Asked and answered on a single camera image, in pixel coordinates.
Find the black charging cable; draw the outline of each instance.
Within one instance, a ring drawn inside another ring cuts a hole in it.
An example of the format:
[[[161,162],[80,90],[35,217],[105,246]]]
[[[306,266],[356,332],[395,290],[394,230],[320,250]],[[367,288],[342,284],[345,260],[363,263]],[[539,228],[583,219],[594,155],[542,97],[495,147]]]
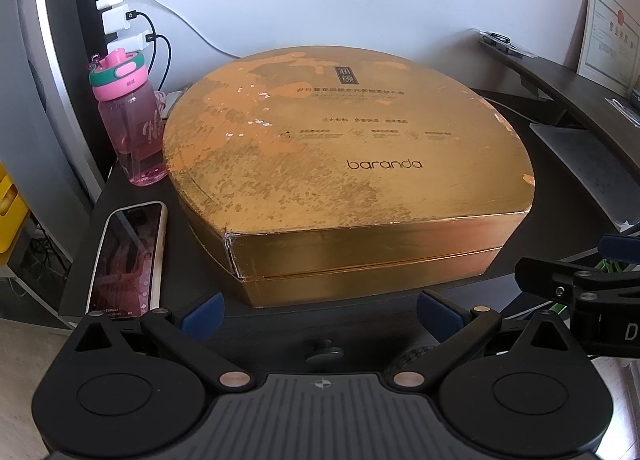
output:
[[[169,66],[171,66],[171,43],[169,43],[169,40],[166,38],[166,36],[163,36],[162,34],[157,34],[156,37],[160,37],[164,39],[164,42],[166,43],[166,49],[168,52],[168,56],[166,59],[166,68],[164,69],[164,75],[162,76],[162,80],[160,81],[160,86],[158,87],[158,90],[162,90],[162,85],[164,84],[164,80],[166,79],[166,76],[169,73]]]
[[[156,60],[156,51],[158,50],[158,40],[156,39],[156,37],[158,36],[156,35],[156,28],[154,26],[154,22],[151,21],[151,18],[148,17],[148,15],[146,15],[144,12],[140,12],[138,10],[130,10],[129,12],[125,13],[125,18],[127,20],[134,20],[138,16],[142,16],[143,18],[145,18],[149,22],[149,26],[151,27],[152,34],[150,34],[149,36],[146,36],[147,42],[150,42],[150,41],[154,42],[154,52],[151,55],[151,63],[149,63],[149,72],[151,72],[151,69],[154,66],[154,61]]]

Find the logo emblem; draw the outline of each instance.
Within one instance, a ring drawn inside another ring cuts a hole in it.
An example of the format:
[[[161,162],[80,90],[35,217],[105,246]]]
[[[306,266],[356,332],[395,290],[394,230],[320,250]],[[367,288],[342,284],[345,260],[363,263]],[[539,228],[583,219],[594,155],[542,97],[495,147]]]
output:
[[[358,80],[353,74],[353,70],[348,66],[334,66],[335,72],[338,74],[338,79],[343,85],[356,85]]]
[[[376,164],[378,164],[382,169],[409,169],[410,167],[422,167],[422,163],[419,160],[409,159],[403,160],[402,162],[399,160],[392,160],[391,162],[388,160],[366,160],[364,162],[347,160],[347,166],[349,166],[349,169],[377,169]]]
[[[329,386],[332,386],[332,385],[333,383],[327,379],[318,379],[316,380],[316,382],[314,382],[314,386],[316,388],[320,388],[321,390],[324,390],[325,388],[328,388]]]

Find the pink water bottle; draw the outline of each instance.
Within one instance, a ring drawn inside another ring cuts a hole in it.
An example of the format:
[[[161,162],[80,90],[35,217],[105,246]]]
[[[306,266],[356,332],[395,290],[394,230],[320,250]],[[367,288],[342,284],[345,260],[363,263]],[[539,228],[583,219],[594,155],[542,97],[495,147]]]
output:
[[[162,156],[163,94],[154,93],[142,52],[111,52],[92,65],[89,82],[118,161],[133,185],[166,175]]]

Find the yellow crate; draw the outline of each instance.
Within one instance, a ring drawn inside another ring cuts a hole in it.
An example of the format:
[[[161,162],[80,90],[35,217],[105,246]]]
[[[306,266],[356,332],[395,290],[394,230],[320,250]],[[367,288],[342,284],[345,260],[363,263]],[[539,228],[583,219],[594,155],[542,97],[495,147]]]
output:
[[[0,164],[0,254],[11,247],[11,242],[28,213],[27,204]]]

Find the box lid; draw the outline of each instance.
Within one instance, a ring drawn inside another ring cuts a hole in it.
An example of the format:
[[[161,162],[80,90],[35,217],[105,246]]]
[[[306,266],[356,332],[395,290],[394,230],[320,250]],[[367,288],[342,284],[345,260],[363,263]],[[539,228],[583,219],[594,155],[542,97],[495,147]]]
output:
[[[484,99],[356,48],[218,68],[174,106],[164,155],[198,237],[239,278],[493,249],[534,190],[525,148]]]

